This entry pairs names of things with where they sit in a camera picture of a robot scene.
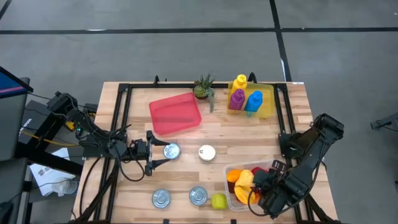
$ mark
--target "black line on floor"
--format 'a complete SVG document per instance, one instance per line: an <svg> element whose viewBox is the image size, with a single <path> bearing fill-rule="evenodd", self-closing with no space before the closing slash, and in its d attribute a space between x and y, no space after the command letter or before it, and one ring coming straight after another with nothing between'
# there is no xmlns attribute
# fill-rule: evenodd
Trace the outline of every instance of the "black line on floor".
<svg viewBox="0 0 398 224"><path fill-rule="evenodd" d="M281 28L281 32L398 32L398 27Z"/></svg>
<svg viewBox="0 0 398 224"><path fill-rule="evenodd" d="M7 0L6 3L4 3L3 7L0 10L0 20L6 13L8 6L11 4L12 0Z"/></svg>
<svg viewBox="0 0 398 224"><path fill-rule="evenodd" d="M282 32L280 29L278 11L276 9L275 0L269 0L269 4L271 5L272 18L274 20L276 39L278 41L279 55L280 59L282 60L282 67L284 69L285 81L291 82L292 76L290 75L289 63L287 62L284 38L282 36Z"/></svg>
<svg viewBox="0 0 398 224"><path fill-rule="evenodd" d="M0 30L0 34L195 34L275 32L274 28L175 28L175 29L92 29L92 30Z"/></svg>

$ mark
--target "yellow cable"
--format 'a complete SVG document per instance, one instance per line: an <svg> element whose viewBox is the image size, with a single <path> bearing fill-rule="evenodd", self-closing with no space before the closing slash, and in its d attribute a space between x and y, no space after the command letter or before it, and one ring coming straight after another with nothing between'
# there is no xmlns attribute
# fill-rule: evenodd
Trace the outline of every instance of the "yellow cable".
<svg viewBox="0 0 398 224"><path fill-rule="evenodd" d="M27 133L26 131L21 131L21 133L26 134L27 136L30 136L32 138L39 139L39 137L37 137L36 135L31 134L31 133ZM51 141L51 140L48 140L48 139L43 139L43 141L49 142L51 144L56 144L56 145L59 145L59 146L65 146L65 147L77 147L77 146L80 146L78 144L63 144L63 143Z"/></svg>

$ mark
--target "clear plastic container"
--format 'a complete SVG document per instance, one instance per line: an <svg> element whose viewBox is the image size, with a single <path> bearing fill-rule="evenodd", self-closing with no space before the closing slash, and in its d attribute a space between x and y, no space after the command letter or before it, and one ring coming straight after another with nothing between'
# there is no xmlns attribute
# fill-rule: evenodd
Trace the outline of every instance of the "clear plastic container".
<svg viewBox="0 0 398 224"><path fill-rule="evenodd" d="M237 200L235 194L231 194L228 191L228 181L226 180L226 175L229 171L233 169L248 169L252 170L255 167L260 167L264 170L269 170L272 167L272 162L274 160L266 160L266 161L254 161L254 162L241 162L241 163L235 163L235 164L228 164L227 166L224 167L224 184L225 184L225 195L226 195L226 200L228 203L229 209L231 209L234 212L242 212L249 210L248 205L245 205L241 203L240 201ZM258 213L262 213L263 209L258 206L256 203L255 204L250 204L250 207Z"/></svg>
<svg viewBox="0 0 398 224"><path fill-rule="evenodd" d="M77 192L77 188L79 187L79 183L76 180L66 177L55 179L55 183L52 184L52 190L58 193L58 197L62 197L65 194L73 194Z"/></svg>

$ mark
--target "white bottle cap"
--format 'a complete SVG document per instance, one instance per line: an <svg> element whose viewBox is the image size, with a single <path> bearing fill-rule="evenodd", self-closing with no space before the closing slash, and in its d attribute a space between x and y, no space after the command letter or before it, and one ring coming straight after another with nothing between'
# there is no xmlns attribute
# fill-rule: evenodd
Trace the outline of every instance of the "white bottle cap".
<svg viewBox="0 0 398 224"><path fill-rule="evenodd" d="M199 148L199 157L204 161L210 161L216 156L216 150L213 146L203 145Z"/></svg>

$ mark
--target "red plastic tray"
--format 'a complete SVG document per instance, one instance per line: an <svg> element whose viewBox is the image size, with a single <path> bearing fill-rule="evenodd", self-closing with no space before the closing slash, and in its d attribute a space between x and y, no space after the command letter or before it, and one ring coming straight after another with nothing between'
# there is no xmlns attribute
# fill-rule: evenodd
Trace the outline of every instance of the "red plastic tray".
<svg viewBox="0 0 398 224"><path fill-rule="evenodd" d="M154 131L170 134L198 126L201 121L198 104L193 93L185 93L149 103Z"/></svg>

